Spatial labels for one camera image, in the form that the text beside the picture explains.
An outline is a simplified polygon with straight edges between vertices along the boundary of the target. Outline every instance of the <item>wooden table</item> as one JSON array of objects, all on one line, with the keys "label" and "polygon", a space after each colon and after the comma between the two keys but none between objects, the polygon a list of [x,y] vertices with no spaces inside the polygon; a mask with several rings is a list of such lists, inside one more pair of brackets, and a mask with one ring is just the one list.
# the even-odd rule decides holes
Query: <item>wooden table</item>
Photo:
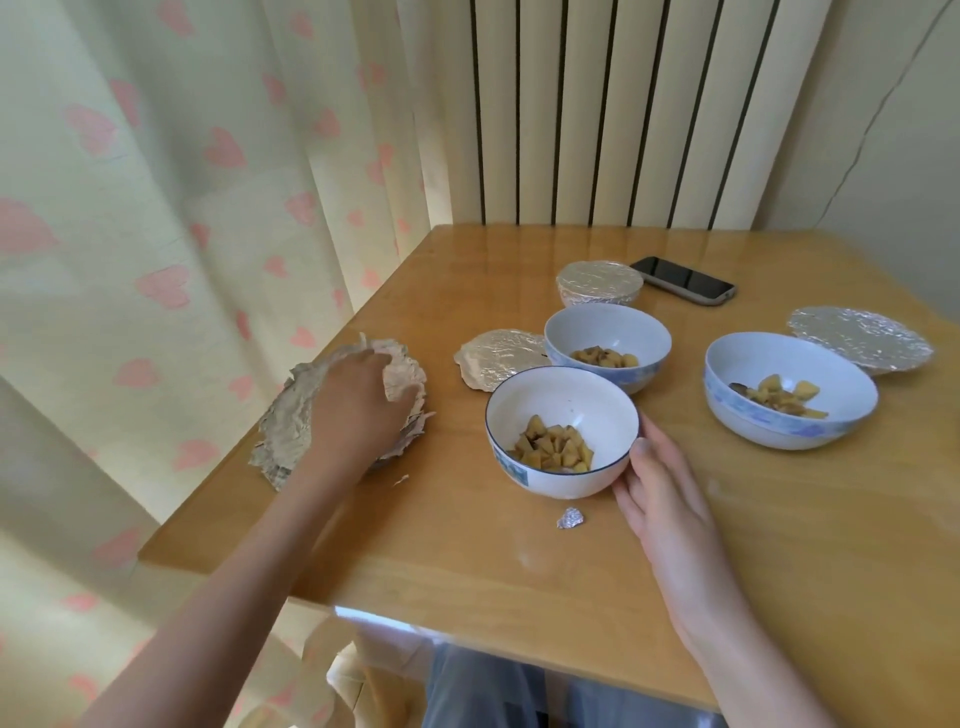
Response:
[{"label": "wooden table", "polygon": [[[706,308],[643,288],[636,306],[670,329],[673,351],[636,401],[689,454],[764,624],[845,725],[960,725],[960,331],[820,233],[434,230],[328,348],[360,331],[405,343],[437,415],[356,490],[293,594],[714,707],[612,493],[580,501],[587,522],[558,530],[566,503],[500,471],[484,434],[488,395],[467,388],[452,358],[492,328],[542,331],[561,306],[554,277],[566,263],[646,255],[740,289]],[[789,313],[811,304],[887,314],[937,355],[881,378],[875,415],[826,448],[740,439],[704,400],[707,345],[731,331],[785,331]],[[201,573],[223,561],[274,496],[247,465],[257,440],[241,440],[144,561]]]}]

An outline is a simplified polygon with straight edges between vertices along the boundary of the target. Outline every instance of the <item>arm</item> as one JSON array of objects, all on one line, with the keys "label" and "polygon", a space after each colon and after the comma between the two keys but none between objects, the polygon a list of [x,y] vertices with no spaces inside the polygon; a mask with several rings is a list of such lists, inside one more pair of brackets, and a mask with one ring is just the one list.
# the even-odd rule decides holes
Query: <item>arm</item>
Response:
[{"label": "arm", "polygon": [[387,402],[389,361],[362,352],[330,368],[313,404],[313,445],[286,486],[77,728],[224,724],[324,525],[406,422],[416,390]]},{"label": "arm", "polygon": [[613,486],[681,640],[731,728],[836,728],[763,630],[733,575],[707,501],[677,445],[649,419]]}]

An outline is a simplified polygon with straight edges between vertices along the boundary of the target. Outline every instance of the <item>phone screen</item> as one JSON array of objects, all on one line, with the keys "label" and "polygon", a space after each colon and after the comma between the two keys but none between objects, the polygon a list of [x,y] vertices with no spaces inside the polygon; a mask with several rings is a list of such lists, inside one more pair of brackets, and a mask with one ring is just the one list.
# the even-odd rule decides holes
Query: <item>phone screen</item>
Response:
[{"label": "phone screen", "polygon": [[725,280],[697,273],[697,271],[671,263],[669,260],[664,260],[655,255],[645,257],[630,267],[635,268],[640,273],[685,288],[690,293],[703,296],[705,299],[718,299],[733,288],[733,284],[727,283]]}]

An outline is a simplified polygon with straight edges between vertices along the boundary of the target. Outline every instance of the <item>white bowl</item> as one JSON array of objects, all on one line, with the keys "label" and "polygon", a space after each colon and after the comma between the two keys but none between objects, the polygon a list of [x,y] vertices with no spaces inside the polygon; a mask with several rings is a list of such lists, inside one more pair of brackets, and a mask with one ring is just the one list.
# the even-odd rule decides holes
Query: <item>white bowl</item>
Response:
[{"label": "white bowl", "polygon": [[[585,369],[611,381],[628,395],[639,392],[660,370],[670,353],[670,332],[650,314],[613,303],[581,303],[557,311],[546,322],[546,355],[554,364]],[[589,347],[631,353],[638,367],[606,369],[570,355]]]},{"label": "white bowl", "polygon": [[[588,473],[545,473],[517,462],[507,450],[534,415],[573,425],[593,450]],[[640,429],[634,403],[605,379],[572,367],[527,369],[500,382],[487,402],[487,437],[504,472],[533,493],[556,498],[592,496],[627,467]]]},{"label": "white bowl", "polygon": [[[820,387],[808,403],[828,412],[824,420],[785,415],[738,395],[731,382],[756,387],[778,374],[792,390],[801,379]],[[876,385],[839,354],[792,336],[763,331],[721,336],[707,349],[707,404],[716,418],[741,437],[777,449],[811,449],[843,437],[876,407]]]}]

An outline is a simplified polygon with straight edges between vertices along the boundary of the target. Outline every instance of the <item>jeans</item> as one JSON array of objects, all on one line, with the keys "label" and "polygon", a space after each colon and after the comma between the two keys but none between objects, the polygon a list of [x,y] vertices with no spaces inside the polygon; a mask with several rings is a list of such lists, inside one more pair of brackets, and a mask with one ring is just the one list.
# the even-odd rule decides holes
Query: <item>jeans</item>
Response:
[{"label": "jeans", "polygon": [[[539,667],[444,644],[426,686],[423,728],[540,728],[546,676]],[[716,713],[571,678],[564,718],[576,728],[726,728]]]}]

